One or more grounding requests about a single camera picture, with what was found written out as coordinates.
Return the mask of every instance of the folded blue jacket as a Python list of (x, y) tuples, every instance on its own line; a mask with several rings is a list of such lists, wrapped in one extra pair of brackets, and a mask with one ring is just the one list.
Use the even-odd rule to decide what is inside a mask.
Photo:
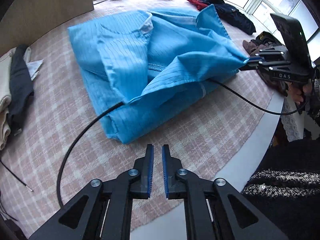
[(68, 28), (84, 85), (108, 138), (130, 143), (235, 75), (247, 57), (213, 5), (130, 11)]

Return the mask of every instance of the metal bolt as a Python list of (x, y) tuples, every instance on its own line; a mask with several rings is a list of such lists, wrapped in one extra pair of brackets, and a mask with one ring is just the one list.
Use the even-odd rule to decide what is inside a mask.
[(226, 181), (224, 179), (217, 179), (216, 184), (218, 186), (224, 186), (226, 184)]
[(136, 169), (131, 169), (128, 171), (128, 173), (130, 176), (136, 176), (136, 175), (138, 175), (139, 171)]
[(188, 171), (186, 169), (179, 169), (178, 170), (179, 175), (186, 175), (187, 173), (188, 173)]
[(91, 184), (91, 186), (92, 187), (97, 187), (97, 186), (99, 186), (100, 185), (100, 180), (98, 180), (98, 179), (93, 179), (93, 180), (91, 180), (91, 182), (90, 182), (90, 184)]

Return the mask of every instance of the pink plaid tablecloth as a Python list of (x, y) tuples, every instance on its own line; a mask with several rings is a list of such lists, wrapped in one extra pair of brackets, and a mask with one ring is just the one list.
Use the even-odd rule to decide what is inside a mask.
[[(96, 116), (84, 88), (68, 39), (67, 27), (106, 14), (164, 6), (189, 6), (185, 0), (114, 0), (95, 5), (95, 10), (51, 30), (32, 44), (31, 61), (44, 59), (34, 81), (35, 101), (28, 111), (23, 132), (7, 145), (2, 161), (22, 178), (30, 192), (0, 166), (0, 189), (7, 212), (30, 236), (58, 209), (56, 179), (68, 147)], [(250, 40), (237, 28), (224, 23), (229, 35), (242, 48)], [(272, 91), (253, 71), (242, 72), (227, 83), (248, 100), (267, 107)], [(172, 155), (185, 168), (212, 179), (236, 154), (256, 128), (263, 112), (250, 107), (225, 89), (218, 88), (189, 109), (129, 145), (107, 139), (101, 125), (94, 125), (72, 151), (65, 167), (61, 191), (68, 201), (93, 178), (108, 180), (131, 168), (155, 146), (152, 197), (133, 203), (132, 228), (165, 214), (177, 201), (164, 197), (161, 146), (169, 144)]]

